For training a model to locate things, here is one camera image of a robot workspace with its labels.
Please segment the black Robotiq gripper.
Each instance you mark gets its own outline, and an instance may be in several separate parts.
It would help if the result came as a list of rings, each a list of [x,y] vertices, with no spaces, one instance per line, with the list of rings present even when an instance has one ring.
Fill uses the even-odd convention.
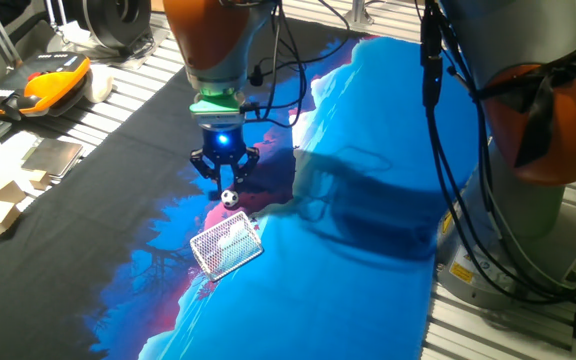
[[[253,172],[259,158],[260,151],[256,147],[247,147],[244,142],[243,128],[217,129],[216,131],[203,130],[202,149],[190,153],[190,162],[205,178],[213,181],[217,186],[217,195],[222,193],[221,173],[219,164],[231,164],[234,176],[234,190],[237,191],[244,180]],[[245,155],[246,162],[240,165],[238,161]],[[209,166],[204,161],[206,156],[217,165]]]

